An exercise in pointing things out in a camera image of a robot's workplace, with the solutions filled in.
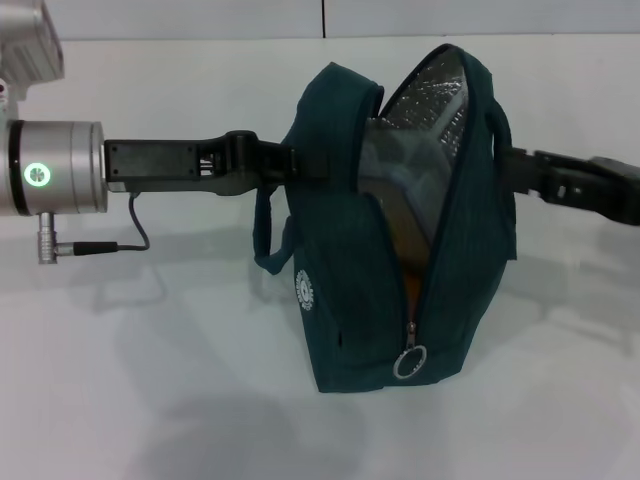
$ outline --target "circular logo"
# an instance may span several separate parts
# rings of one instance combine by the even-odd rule
[[[306,311],[313,308],[313,287],[309,275],[304,270],[300,270],[296,275],[296,293],[298,294],[298,302]]]
[[[51,170],[42,163],[32,163],[24,169],[24,179],[32,187],[44,187],[51,180]]]

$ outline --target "green led light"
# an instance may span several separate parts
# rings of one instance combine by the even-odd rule
[[[32,163],[24,169],[24,179],[32,187],[44,187],[51,181],[51,170],[42,163]]]

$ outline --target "teal fabric bag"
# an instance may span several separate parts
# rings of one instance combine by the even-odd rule
[[[273,192],[257,195],[255,259],[276,274],[294,257],[322,392],[426,385],[459,372],[516,257],[513,193],[499,183],[495,155],[511,145],[511,134],[489,71],[443,45],[379,113],[382,96],[374,82],[335,64],[307,87],[283,143],[327,159],[330,180],[286,186],[291,216],[274,254]],[[404,189],[428,240],[415,308],[386,206],[359,187],[370,175]]]

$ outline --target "white logo patch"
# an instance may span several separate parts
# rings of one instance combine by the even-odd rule
[[[296,275],[296,293],[300,306],[306,311],[310,311],[313,308],[313,286],[309,275],[304,270],[300,270]]]

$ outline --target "black bracket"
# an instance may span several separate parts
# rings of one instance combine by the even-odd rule
[[[211,140],[107,140],[106,179],[114,192],[212,192],[242,195],[262,186],[326,180],[328,161],[302,156],[254,132]]]
[[[500,173],[505,185],[516,193],[535,191],[547,203],[640,226],[640,168],[609,158],[585,161],[506,148],[500,155]]]

